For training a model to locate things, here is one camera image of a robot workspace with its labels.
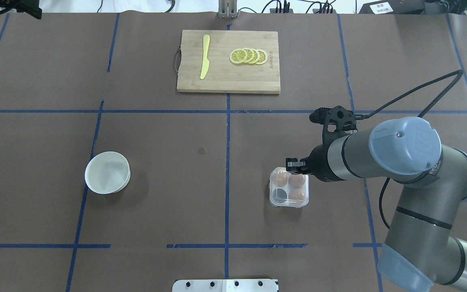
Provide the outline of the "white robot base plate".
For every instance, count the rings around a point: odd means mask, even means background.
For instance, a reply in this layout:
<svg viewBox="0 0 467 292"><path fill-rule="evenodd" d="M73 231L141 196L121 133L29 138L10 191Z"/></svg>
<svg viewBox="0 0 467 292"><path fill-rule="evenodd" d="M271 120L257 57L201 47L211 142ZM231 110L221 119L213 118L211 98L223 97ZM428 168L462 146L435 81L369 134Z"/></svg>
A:
<svg viewBox="0 0 467 292"><path fill-rule="evenodd" d="M173 292L279 292L277 279L182 279Z"/></svg>

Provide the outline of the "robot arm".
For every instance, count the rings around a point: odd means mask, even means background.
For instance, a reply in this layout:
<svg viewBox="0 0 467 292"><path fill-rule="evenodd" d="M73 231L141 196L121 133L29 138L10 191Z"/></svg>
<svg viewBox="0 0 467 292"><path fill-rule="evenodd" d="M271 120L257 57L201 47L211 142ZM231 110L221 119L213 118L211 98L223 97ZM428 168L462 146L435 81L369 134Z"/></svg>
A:
<svg viewBox="0 0 467 292"><path fill-rule="evenodd" d="M467 153L443 145L428 121L408 116L353 134L326 132L308 157L287 158L286 169L324 182L386 177L401 184L379 273L410 292L435 284L467 292L467 241L451 235L467 202Z"/></svg>

